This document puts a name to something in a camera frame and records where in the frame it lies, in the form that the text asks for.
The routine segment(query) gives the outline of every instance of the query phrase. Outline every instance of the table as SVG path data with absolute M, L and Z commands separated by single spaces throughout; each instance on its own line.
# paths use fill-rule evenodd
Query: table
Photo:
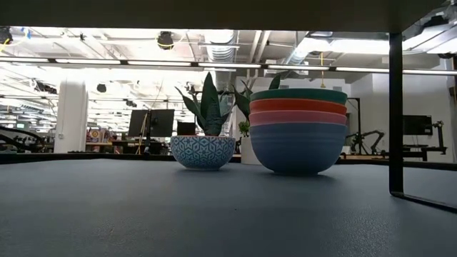
M 457 173 L 405 168 L 455 203 Z M 274 175 L 230 163 L 70 160 L 0 166 L 3 256 L 454 256 L 457 216 L 388 194 L 388 167 Z

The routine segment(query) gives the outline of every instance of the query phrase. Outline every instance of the orange bowl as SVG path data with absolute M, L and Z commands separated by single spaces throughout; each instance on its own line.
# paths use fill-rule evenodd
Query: orange bowl
M 251 114 L 260 111 L 325 111 L 346 115 L 346 107 L 328 101 L 309 99 L 262 99 L 249 104 Z

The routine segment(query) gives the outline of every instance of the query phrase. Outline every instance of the ceiling light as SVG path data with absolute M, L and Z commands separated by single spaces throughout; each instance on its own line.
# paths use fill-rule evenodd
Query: ceiling light
M 457 71 L 403 70 L 403 74 L 455 76 Z
M 356 68 L 356 67 L 336 67 L 336 71 L 388 73 L 388 69 Z
M 202 47 L 224 47 L 224 48 L 235 48 L 239 49 L 240 45 L 236 44 L 220 44 L 220 43 L 198 43 L 198 46 Z
M 259 69 L 260 64 L 222 64 L 222 63 L 199 63 L 200 67 L 211 68 L 246 68 L 246 69 Z
M 146 66 L 176 66 L 189 67 L 190 62 L 185 61 L 129 61 L 130 65 L 146 65 Z
M 417 36 L 413 36 L 403 42 L 403 49 L 414 49 L 415 47 L 427 42 L 428 40 L 438 36 L 444 31 L 450 29 L 450 24 L 444 24 L 439 26 L 431 26 L 424 28 L 422 33 Z
M 117 60 L 56 59 L 60 64 L 121 64 Z
M 297 70 L 297 71 L 328 71 L 325 66 L 304 66 L 304 65 L 268 65 L 268 69 Z
M 48 62 L 45 58 L 0 57 L 0 61 L 9 62 Z
M 40 96 L 3 96 L 3 97 L 5 99 L 42 99 Z
M 204 68 L 204 71 L 235 72 L 236 69 L 228 69 L 228 68 Z
M 331 51 L 347 54 L 388 54 L 388 41 L 340 39 L 331 44 Z
M 456 53 L 457 52 L 457 38 L 451 39 L 430 51 L 427 51 L 427 54 L 447 54 L 447 53 Z
M 304 53 L 305 55 L 312 51 L 323 52 L 329 50 L 330 44 L 326 40 L 310 38 L 304 38 L 296 48 L 296 52 L 298 52 L 298 54 Z
M 0 124 L 16 124 L 16 121 L 1 120 Z

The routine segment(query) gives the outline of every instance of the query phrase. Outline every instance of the white column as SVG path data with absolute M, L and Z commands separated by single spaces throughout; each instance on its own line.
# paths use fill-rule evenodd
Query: white column
M 62 79 L 57 112 L 55 153 L 85 151 L 89 94 L 81 77 Z

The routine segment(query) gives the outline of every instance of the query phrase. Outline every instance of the stacked bowls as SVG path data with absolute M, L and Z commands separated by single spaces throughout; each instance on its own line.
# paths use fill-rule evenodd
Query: stacked bowls
M 277 173 L 313 175 L 335 164 L 346 138 L 347 95 L 328 89 L 274 89 L 251 95 L 253 151 Z

